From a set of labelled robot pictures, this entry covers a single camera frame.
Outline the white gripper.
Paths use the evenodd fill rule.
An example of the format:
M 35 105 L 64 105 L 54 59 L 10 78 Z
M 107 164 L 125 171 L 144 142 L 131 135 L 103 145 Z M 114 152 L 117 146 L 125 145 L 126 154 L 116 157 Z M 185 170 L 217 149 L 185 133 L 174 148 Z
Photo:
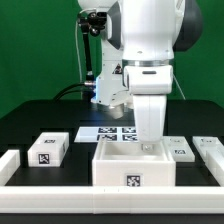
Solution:
M 167 95 L 172 90 L 172 81 L 171 65 L 124 68 L 124 83 L 133 97 L 135 127 L 143 150 L 154 150 L 154 144 L 163 137 Z

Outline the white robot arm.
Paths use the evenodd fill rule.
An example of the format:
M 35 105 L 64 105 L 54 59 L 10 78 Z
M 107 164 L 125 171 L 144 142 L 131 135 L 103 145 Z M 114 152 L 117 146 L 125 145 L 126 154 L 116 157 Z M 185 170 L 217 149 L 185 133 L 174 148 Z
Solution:
M 176 51 L 191 48 L 202 33 L 196 0 L 78 0 L 88 31 L 101 37 L 98 105 L 132 106 L 143 148 L 161 142 Z

